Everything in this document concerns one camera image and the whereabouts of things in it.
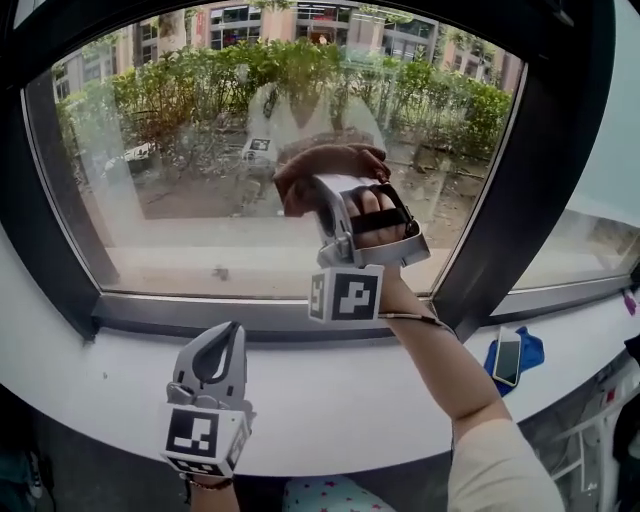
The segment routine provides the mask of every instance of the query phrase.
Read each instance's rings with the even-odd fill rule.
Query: smartphone
[[[512,388],[520,380],[520,352],[522,342],[520,335],[500,327],[496,361],[493,365],[492,376],[495,380],[507,384]]]

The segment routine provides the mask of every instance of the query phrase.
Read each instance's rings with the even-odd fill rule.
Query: white table
[[[549,406],[618,355],[640,332],[621,297],[527,322],[546,362],[522,375],[507,404],[520,421]],[[497,328],[467,347],[485,358]],[[102,331],[93,345],[48,302],[0,231],[0,382],[89,437],[149,458],[177,340]],[[451,429],[411,360],[395,344],[252,348],[247,397],[258,416],[238,465],[252,475],[348,473],[447,451]]]

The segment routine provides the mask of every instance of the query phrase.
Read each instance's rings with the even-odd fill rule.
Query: apartment building
[[[513,92],[518,84],[521,61],[502,48],[496,48],[492,55],[483,55],[480,48],[461,49],[453,41],[447,41],[440,67],[482,82],[491,80],[490,70],[493,70],[500,76],[496,86],[503,91]]]
[[[240,41],[295,41],[306,37],[314,43],[347,45],[352,54],[377,52],[407,61],[432,61],[438,22],[414,15],[411,21],[390,23],[387,19],[390,14],[384,7],[362,8],[362,4],[349,0],[298,2],[284,10],[261,10],[248,5],[246,0],[225,0],[198,6],[185,23],[183,37],[186,44],[214,50]],[[158,28],[152,20],[124,27],[114,39],[112,46],[97,47],[92,52],[78,50],[58,63],[54,68],[58,100],[91,80],[158,59]],[[487,81],[490,64],[473,50],[462,51],[451,41],[445,45],[443,67]],[[519,60],[498,49],[492,65],[503,70],[501,88],[513,90]]]

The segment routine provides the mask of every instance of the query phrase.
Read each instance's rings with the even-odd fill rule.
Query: hedge
[[[88,131],[99,136],[117,121],[124,149],[149,143],[165,159],[185,151],[191,155],[194,146],[202,153],[229,127],[244,128],[249,101],[271,82],[276,88],[265,104],[266,113],[281,91],[296,103],[328,88],[336,128],[346,99],[358,96],[387,140],[484,160],[497,143],[511,100],[491,85],[425,61],[348,54],[334,44],[314,45],[306,39],[241,43],[220,51],[187,47],[158,62],[92,81],[59,102],[64,143],[77,159],[84,147],[78,144],[77,130],[90,127]]]

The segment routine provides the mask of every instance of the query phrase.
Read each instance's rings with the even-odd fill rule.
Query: white sleeve
[[[449,511],[563,511],[558,488],[518,425],[482,423],[456,446],[449,475]]]

